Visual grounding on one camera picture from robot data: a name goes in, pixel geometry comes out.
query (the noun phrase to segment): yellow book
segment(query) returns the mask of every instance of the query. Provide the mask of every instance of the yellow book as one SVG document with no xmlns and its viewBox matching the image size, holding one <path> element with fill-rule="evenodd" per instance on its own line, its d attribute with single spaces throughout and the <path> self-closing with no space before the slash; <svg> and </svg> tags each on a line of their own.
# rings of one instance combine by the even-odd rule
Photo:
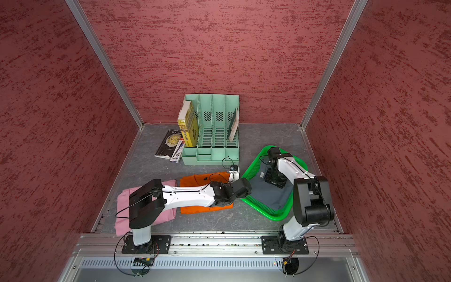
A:
<svg viewBox="0 0 451 282">
<path fill-rule="evenodd" d="M 191 101 L 184 101 L 177 119 L 182 131 L 185 147 L 196 147 L 199 137 L 199 125 Z"/>
</svg>

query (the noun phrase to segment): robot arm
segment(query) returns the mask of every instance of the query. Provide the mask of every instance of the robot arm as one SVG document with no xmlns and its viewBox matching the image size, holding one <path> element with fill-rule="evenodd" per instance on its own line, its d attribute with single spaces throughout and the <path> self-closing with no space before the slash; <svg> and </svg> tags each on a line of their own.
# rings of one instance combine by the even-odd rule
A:
<svg viewBox="0 0 451 282">
<path fill-rule="evenodd" d="M 236 198 L 245 198 L 251 192 L 247 179 L 239 179 L 238 166 L 230 170 L 229 181 L 197 187 L 173 187 L 163 185 L 161 179 L 153 179 L 133 192 L 129 197 L 130 228 L 135 246 L 146 244 L 151 239 L 151 225 L 165 210 L 187 206 L 224 207 Z"/>
<path fill-rule="evenodd" d="M 289 153 L 281 153 L 278 147 L 268 151 L 270 168 L 265 181 L 278 187 L 286 181 L 293 184 L 294 216 L 281 227 L 279 239 L 298 241 L 316 226 L 327 225 L 334 219 L 329 184 L 325 177 L 315 176 L 301 167 Z"/>
</svg>

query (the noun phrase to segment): cable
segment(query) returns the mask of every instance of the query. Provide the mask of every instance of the cable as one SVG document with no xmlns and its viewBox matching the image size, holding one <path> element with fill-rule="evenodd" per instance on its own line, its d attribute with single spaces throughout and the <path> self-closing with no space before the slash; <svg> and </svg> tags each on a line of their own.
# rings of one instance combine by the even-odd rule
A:
<svg viewBox="0 0 451 282">
<path fill-rule="evenodd" d="M 288 264 L 290 264 L 291 263 L 291 258 L 293 257 L 294 254 L 295 254 L 295 250 L 293 250 L 293 252 L 290 254 L 290 256 L 288 258 L 284 258 L 284 259 L 282 259 L 282 261 L 284 261 L 286 259 L 289 259 L 290 262 Z"/>
<path fill-rule="evenodd" d="M 224 179 L 225 181 L 227 181 L 227 183 L 230 183 L 230 182 L 231 182 L 231 181 L 228 181 L 224 176 L 222 176 L 222 175 L 219 174 L 219 173 L 212 173 L 212 174 L 210 174 L 210 176 L 208 177 L 208 180 L 210 181 L 210 183 L 212 182 L 211 177 L 212 177 L 212 175 L 214 175 L 214 174 L 219 175 L 220 177 L 222 177 L 222 179 Z"/>
<path fill-rule="evenodd" d="M 125 272 L 123 272 L 122 270 L 120 270 L 120 268 L 117 266 L 117 263 L 116 263 L 116 250 L 117 250 L 117 246 L 119 245 L 119 243 L 120 243 L 121 240 L 123 240 L 123 242 L 124 242 L 124 244 L 125 244 L 125 236 L 128 235 L 128 234 L 130 234 L 130 233 L 131 233 L 131 232 L 125 233 L 125 234 L 119 239 L 119 241 L 117 242 L 116 247 L 114 248 L 113 260 L 114 260 L 114 265 L 116 266 L 117 270 L 119 270 L 120 272 L 122 272 L 122 273 L 125 274 L 125 275 L 135 276 L 135 277 L 136 277 L 136 276 L 140 276 L 140 274 L 130 274 L 130 273 L 125 273 Z M 153 246 L 153 242 L 152 242 L 151 247 L 152 247 L 152 249 L 153 249 L 153 258 L 154 258 L 154 262 L 155 262 L 155 258 L 160 254 L 160 248 L 158 247 L 158 243 L 155 242 L 155 245 L 156 245 L 156 249 L 157 249 L 156 255 L 155 255 L 155 247 Z M 149 273 L 149 272 L 150 272 L 150 265 L 147 265 L 147 263 L 146 263 L 146 262 L 143 262 L 143 261 L 139 261 L 139 262 L 142 263 L 142 264 L 145 264 L 144 267 L 141 269 L 141 272 L 142 272 L 141 276 L 142 276 L 142 275 L 145 275 L 145 274 L 147 274 L 147 273 Z"/>
<path fill-rule="evenodd" d="M 312 265 L 316 262 L 316 259 L 318 258 L 318 255 L 319 255 L 319 240 L 318 240 L 318 238 L 317 237 L 315 237 L 315 236 L 308 236 L 308 237 L 306 237 L 306 238 L 315 238 L 316 239 L 316 241 L 318 242 L 318 252 L 316 253 L 316 257 L 315 257 L 315 259 L 313 260 L 313 262 L 312 262 L 312 264 L 311 265 L 309 265 L 306 269 L 304 269 L 303 271 L 301 271 L 301 272 L 298 272 L 298 273 L 294 273 L 293 275 L 298 275 L 298 274 L 301 274 L 301 273 L 304 273 L 304 272 L 306 272 L 309 268 L 311 268 L 312 267 Z"/>
<path fill-rule="evenodd" d="M 294 164 L 295 166 L 297 166 L 300 170 L 307 172 L 307 170 L 305 170 L 304 168 L 301 168 L 301 167 L 297 164 L 296 161 L 295 161 L 295 162 L 290 161 L 290 160 L 287 159 L 286 157 L 282 157 L 282 158 L 283 158 L 283 159 L 286 159 L 286 160 L 289 161 L 289 162 L 291 162 L 292 164 Z M 312 179 L 310 176 L 308 176 L 307 173 L 304 173 L 304 175 L 307 176 L 308 178 Z M 323 198 L 323 196 L 322 196 L 322 194 L 321 194 L 321 191 L 320 191 L 319 189 L 317 189 L 317 191 L 318 191 L 319 195 L 321 196 L 321 199 L 322 199 L 323 204 L 326 206 L 327 213 L 329 214 L 329 218 L 328 218 L 328 220 L 327 220 L 327 223 L 326 223 L 326 224 L 320 224 L 320 225 L 318 225 L 319 227 L 324 227 L 324 226 L 327 226 L 327 225 L 331 222 L 331 210 L 329 209 L 329 207 L 327 206 L 326 202 L 324 201 L 324 198 Z"/>
<path fill-rule="evenodd" d="M 232 164 L 235 165 L 235 163 L 233 162 L 233 160 L 232 160 L 231 158 L 225 157 L 225 158 L 223 158 L 222 161 L 221 161 L 221 165 L 222 165 L 223 168 L 227 168 L 227 167 L 225 167 L 224 164 L 223 164 L 223 162 L 224 162 L 225 159 L 231 160 L 231 161 L 232 161 Z"/>
<path fill-rule="evenodd" d="M 148 198 L 148 197 L 150 197 L 150 196 L 153 196 L 153 194 L 154 194 L 154 193 L 151 193 L 151 194 L 147 195 L 146 197 L 142 198 L 141 200 L 137 201 L 136 203 L 131 204 L 131 205 L 129 205 L 128 207 L 123 208 L 122 210 L 118 211 L 118 212 L 115 214 L 115 217 L 116 217 L 116 218 L 128 218 L 128 219 L 129 219 L 129 217 L 118 217 L 117 215 L 118 215 L 119 213 L 123 212 L 124 210 L 130 208 L 131 206 L 134 206 L 134 205 L 136 205 L 137 203 L 141 202 L 141 201 L 144 200 L 145 198 Z"/>
<path fill-rule="evenodd" d="M 264 156 L 259 156 L 259 157 L 258 157 L 258 159 L 259 159 L 259 160 L 260 160 L 260 161 L 261 161 L 262 163 L 264 163 L 265 165 L 267 165 L 267 166 L 268 166 L 268 165 L 269 165 L 269 163 L 265 163 L 265 162 L 264 162 L 264 161 L 262 161 L 262 159 L 261 159 L 262 157 L 267 157 L 267 156 L 268 156 L 268 155 L 264 155 Z"/>
<path fill-rule="evenodd" d="M 125 238 L 125 235 L 127 235 L 127 234 L 128 234 L 128 232 L 125 233 L 124 236 L 122 236 L 122 238 L 119 239 L 119 241 L 117 241 L 116 247 L 114 248 L 114 254 L 113 254 L 114 265 L 116 266 L 117 270 L 121 271 L 123 274 L 129 275 L 129 276 L 136 276 L 135 274 L 130 274 L 130 273 L 125 273 L 125 272 L 123 272 L 122 270 L 119 269 L 119 267 L 117 266 L 117 263 L 116 263 L 116 250 L 117 250 L 117 246 L 119 246 L 120 241 L 121 241 L 123 238 Z"/>
</svg>

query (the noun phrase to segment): green plastic basket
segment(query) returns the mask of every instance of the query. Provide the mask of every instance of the green plastic basket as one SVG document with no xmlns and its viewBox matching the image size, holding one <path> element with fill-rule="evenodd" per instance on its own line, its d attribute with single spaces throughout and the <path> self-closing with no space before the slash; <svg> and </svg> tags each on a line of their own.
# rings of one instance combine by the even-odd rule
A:
<svg viewBox="0 0 451 282">
<path fill-rule="evenodd" d="M 272 147 L 272 145 L 264 147 L 261 152 L 258 154 L 258 156 L 255 158 L 255 160 L 252 162 L 252 164 L 249 166 L 249 168 L 246 170 L 246 172 L 243 174 L 243 178 L 246 178 L 247 180 L 251 180 L 257 172 L 260 170 L 260 159 L 261 156 L 267 156 L 268 150 Z M 287 153 L 287 151 L 280 149 L 281 153 Z M 300 158 L 293 156 L 296 160 L 296 162 L 302 166 L 305 170 L 308 171 L 307 164 L 301 160 Z M 288 198 L 288 201 L 286 202 L 285 206 L 282 209 L 279 210 L 273 210 L 272 208 L 269 208 L 265 204 L 262 204 L 261 202 L 257 201 L 256 199 L 252 198 L 252 196 L 247 196 L 243 201 L 248 204 L 249 206 L 256 209 L 258 212 L 260 212 L 262 215 L 266 216 L 267 218 L 274 220 L 274 221 L 281 221 L 282 219 L 286 218 L 288 214 L 290 213 L 291 207 L 293 206 L 293 192 L 291 192 L 290 197 Z"/>
<path fill-rule="evenodd" d="M 239 112 L 239 96 L 224 94 L 188 94 L 199 123 L 199 139 L 196 148 L 184 148 L 185 165 L 231 165 L 239 163 L 238 130 L 229 142 L 228 128 L 235 109 Z"/>
</svg>

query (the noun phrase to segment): pink cloth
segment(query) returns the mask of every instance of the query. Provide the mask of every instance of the pink cloth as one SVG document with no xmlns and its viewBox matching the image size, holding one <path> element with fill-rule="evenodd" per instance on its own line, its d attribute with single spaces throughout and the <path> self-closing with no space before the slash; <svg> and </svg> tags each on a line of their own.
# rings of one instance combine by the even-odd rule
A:
<svg viewBox="0 0 451 282">
<path fill-rule="evenodd" d="M 163 185 L 169 185 L 169 186 L 177 186 L 177 181 L 175 180 L 169 180 L 162 182 Z M 129 196 L 134 191 L 138 190 L 141 187 L 135 187 L 130 189 L 125 189 L 120 193 L 119 196 L 117 196 L 117 210 L 120 211 L 126 207 L 129 206 Z M 170 220 L 173 220 L 175 218 L 175 212 L 177 211 L 177 208 L 168 209 L 167 211 L 164 211 L 160 213 L 160 215 L 156 218 L 155 222 L 152 225 L 157 225 L 163 222 L 168 222 Z M 117 215 L 118 217 L 129 217 L 130 211 L 129 209 L 124 210 L 123 212 L 119 213 Z M 131 231 L 129 227 L 129 219 L 128 218 L 116 218 L 116 224 L 114 225 L 116 229 L 116 236 L 122 236 L 125 233 Z"/>
</svg>

